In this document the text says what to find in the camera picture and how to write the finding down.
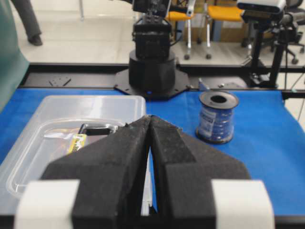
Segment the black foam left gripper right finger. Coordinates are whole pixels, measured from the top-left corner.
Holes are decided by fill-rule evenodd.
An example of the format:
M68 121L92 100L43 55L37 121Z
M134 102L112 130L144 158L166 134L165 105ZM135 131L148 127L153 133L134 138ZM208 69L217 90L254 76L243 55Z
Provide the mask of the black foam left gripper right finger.
M250 179L246 166L157 116L149 131L163 228L214 229L212 179Z

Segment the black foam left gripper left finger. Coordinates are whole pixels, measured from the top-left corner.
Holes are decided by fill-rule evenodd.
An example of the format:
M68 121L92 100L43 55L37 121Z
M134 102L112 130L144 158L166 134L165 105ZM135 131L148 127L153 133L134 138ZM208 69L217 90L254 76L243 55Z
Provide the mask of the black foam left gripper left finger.
M141 214L150 121L144 116L49 163L43 180L80 182L71 217L75 229L132 228Z

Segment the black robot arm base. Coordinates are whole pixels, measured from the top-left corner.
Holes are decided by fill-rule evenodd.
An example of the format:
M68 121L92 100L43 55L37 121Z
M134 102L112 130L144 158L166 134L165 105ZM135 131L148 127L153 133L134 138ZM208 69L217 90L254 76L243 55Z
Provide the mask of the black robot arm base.
M176 68L175 54L170 50L171 24L166 20L175 11L192 16L195 2L173 5L170 0L131 0L132 10L143 13L133 25L135 49L129 54L128 69L115 76L114 88L131 95L162 100L170 99L190 87L189 77Z

